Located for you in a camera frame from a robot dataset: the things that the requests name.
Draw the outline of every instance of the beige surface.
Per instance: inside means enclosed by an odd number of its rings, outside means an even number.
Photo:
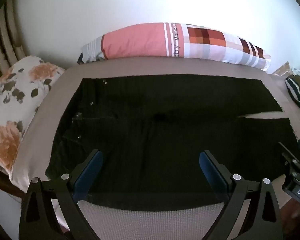
[[[295,106],[292,100],[287,98],[276,85],[276,83],[279,83],[281,89],[283,89],[284,86],[282,86],[282,84],[284,84],[284,79],[275,79],[274,82],[271,75],[268,75],[261,70],[247,66],[233,65],[210,60],[165,57],[125,58],[90,63],[82,66],[75,66],[67,70],[54,84],[51,92],[46,96],[40,105],[40,108],[32,120],[26,136],[20,145],[19,154],[14,163],[12,176],[10,178],[13,184],[26,191],[29,182],[33,177],[39,177],[41,180],[48,179],[44,172],[49,164],[52,142],[59,124],[59,120],[83,77],[106,79],[117,76],[146,74],[199,74],[260,79],[282,107],[283,112],[271,114],[261,113],[259,115],[254,115],[254,118],[289,117],[297,138],[300,138],[300,111],[298,112],[298,108]],[[273,182],[280,206],[282,206],[290,198],[282,191],[281,180],[282,178],[279,178]],[[62,214],[56,202],[54,202],[54,206],[56,208],[59,222],[65,225],[65,221],[63,220]],[[104,207],[92,205],[84,201],[80,203],[80,208],[83,210],[84,214],[89,217],[89,222],[92,228],[95,229],[98,234],[103,234],[105,236],[104,239],[109,239],[110,236],[106,233],[107,229],[104,228],[105,225],[100,225],[100,219],[98,220],[98,218],[103,216],[102,214],[104,214],[104,212],[107,210],[107,216],[112,216],[112,219],[109,218],[106,226],[111,228],[111,226],[115,227],[116,223],[118,224],[118,214],[123,220],[124,214],[128,215],[128,213],[125,211],[106,209]],[[154,219],[152,222],[156,227],[162,225],[162,227],[165,226],[169,228],[169,224],[167,224],[167,221],[164,220],[165,217],[168,218],[170,216],[177,215],[182,221],[188,221],[187,219],[184,220],[187,216],[191,217],[192,215],[196,216],[195,214],[197,214],[196,218],[200,219],[193,218],[193,223],[195,223],[195,225],[193,225],[192,222],[186,223],[182,229],[182,233],[180,233],[181,237],[170,235],[166,239],[182,239],[184,234],[190,234],[193,226],[197,226],[199,230],[196,231],[197,235],[191,235],[189,239],[201,239],[203,236],[202,234],[204,234],[206,229],[209,228],[209,226],[213,223],[221,208],[222,205],[219,204],[206,208],[199,208],[199,210],[193,209],[193,214],[191,214],[191,212],[189,213],[189,211],[185,211],[184,213],[170,213],[170,215],[167,215],[166,212],[163,212],[165,215],[159,216],[158,220]],[[143,215],[145,214],[138,212],[134,213],[134,216],[136,217],[143,217]],[[127,227],[125,223],[128,223],[128,221],[122,221],[120,225],[122,225],[123,228]],[[139,227],[138,229],[134,228],[134,230],[143,230],[143,228],[144,227]],[[162,239],[162,231],[159,230],[156,232],[158,232],[158,235],[156,235],[158,239]],[[126,232],[125,237],[121,239],[129,239],[129,237],[132,235],[135,236],[135,234],[130,231]]]

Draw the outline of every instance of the white wall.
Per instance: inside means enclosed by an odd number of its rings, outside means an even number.
[[[98,36],[138,23],[178,22],[243,37],[272,56],[270,71],[287,60],[300,67],[300,7],[295,0],[15,0],[29,54],[62,67]]]
[[[12,240],[18,240],[21,215],[21,199],[15,199],[0,190],[0,224]]]

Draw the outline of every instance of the metal bolt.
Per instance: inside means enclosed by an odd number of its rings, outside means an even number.
[[[240,180],[241,176],[239,174],[233,174],[232,176],[235,180]]]
[[[31,179],[31,183],[36,184],[39,181],[38,177],[34,177],[33,179]]]
[[[69,177],[70,177],[70,175],[68,173],[64,173],[61,175],[61,179],[64,179],[64,180],[69,179]]]
[[[264,178],[264,179],[263,179],[263,182],[266,183],[266,184],[270,184],[270,180],[267,179],[267,178]]]

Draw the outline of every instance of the beige bed sheet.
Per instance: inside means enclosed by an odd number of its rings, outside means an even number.
[[[115,59],[75,66],[67,70],[54,84],[34,116],[19,147],[12,169],[11,181],[26,191],[30,180],[48,180],[45,170],[49,164],[53,138],[59,120],[82,78],[110,78],[132,75],[197,74],[259,79],[268,88],[283,112],[260,113],[251,118],[290,119],[297,139],[300,139],[300,109],[289,97],[284,78],[271,76],[261,70],[229,63],[202,59],[137,57]],[[273,181],[279,206],[290,197],[281,186],[284,176]],[[67,227],[57,201],[53,200],[58,221]],[[101,239],[202,239],[221,211],[223,204],[173,212],[131,212],[105,208],[80,201],[79,206]],[[229,238],[238,234],[248,202]]]

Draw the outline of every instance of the pillow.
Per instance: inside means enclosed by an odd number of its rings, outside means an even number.
[[[64,71],[29,56],[15,63],[0,78],[0,166],[9,175],[32,118]]]
[[[264,71],[270,66],[270,56],[251,42],[179,23],[137,24],[107,33],[82,47],[78,64],[137,56],[211,59]]]

